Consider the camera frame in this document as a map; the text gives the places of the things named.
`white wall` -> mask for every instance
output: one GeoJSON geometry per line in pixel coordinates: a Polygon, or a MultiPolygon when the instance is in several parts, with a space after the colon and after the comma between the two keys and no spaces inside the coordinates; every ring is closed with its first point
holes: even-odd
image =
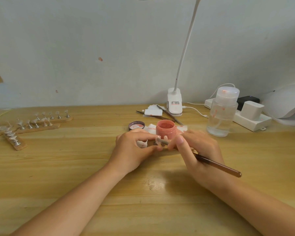
{"type": "MultiPolygon", "coordinates": [[[[0,108],[165,102],[194,3],[0,0],[0,108]]],[[[241,96],[295,83],[295,0],[200,2],[183,100],[226,82],[241,96]]]]}

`forearm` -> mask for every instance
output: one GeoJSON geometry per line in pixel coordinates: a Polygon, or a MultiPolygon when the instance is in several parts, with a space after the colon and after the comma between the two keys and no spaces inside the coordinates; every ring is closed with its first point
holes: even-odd
{"type": "Polygon", "coordinates": [[[79,235],[123,176],[110,166],[103,167],[11,235],[79,235]]]}
{"type": "Polygon", "coordinates": [[[264,236],[295,235],[295,208],[235,179],[223,191],[214,191],[264,236]]]}

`fingernail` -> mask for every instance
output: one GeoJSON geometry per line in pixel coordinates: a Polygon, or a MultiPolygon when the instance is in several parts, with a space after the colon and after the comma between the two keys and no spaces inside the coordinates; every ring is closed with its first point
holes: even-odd
{"type": "Polygon", "coordinates": [[[181,135],[176,137],[176,144],[181,145],[184,142],[184,139],[181,135]]]}

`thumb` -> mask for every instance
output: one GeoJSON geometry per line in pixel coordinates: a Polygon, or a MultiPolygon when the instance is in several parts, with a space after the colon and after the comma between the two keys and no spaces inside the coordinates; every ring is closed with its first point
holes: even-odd
{"type": "Polygon", "coordinates": [[[181,135],[176,136],[175,143],[179,153],[184,159],[186,166],[194,166],[195,164],[197,164],[197,159],[195,158],[189,144],[183,138],[183,136],[181,135]]]}
{"type": "Polygon", "coordinates": [[[161,146],[150,146],[150,147],[142,148],[141,150],[143,151],[143,158],[146,159],[150,155],[152,155],[154,152],[163,150],[163,148],[161,146]]]}

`desk lamp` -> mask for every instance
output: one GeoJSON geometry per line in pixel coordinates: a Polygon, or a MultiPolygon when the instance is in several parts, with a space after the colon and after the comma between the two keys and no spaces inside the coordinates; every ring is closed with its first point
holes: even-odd
{"type": "Polygon", "coordinates": [[[187,50],[187,47],[188,47],[188,43],[189,43],[189,40],[190,40],[190,35],[191,35],[191,32],[192,32],[194,20],[195,20],[196,14],[197,14],[197,9],[198,9],[200,1],[201,0],[196,0],[196,4],[194,6],[190,27],[189,27],[187,38],[186,38],[186,41],[185,41],[185,46],[184,46],[184,49],[182,51],[182,55],[181,55],[179,66],[178,66],[175,86],[173,88],[170,88],[168,90],[168,94],[167,94],[167,104],[166,104],[167,109],[170,112],[170,114],[172,114],[175,117],[179,117],[179,116],[182,115],[182,98],[181,98],[180,89],[177,88],[177,84],[178,84],[180,69],[181,69],[181,66],[182,66],[182,62],[184,61],[184,58],[185,58],[186,50],[187,50]]]}

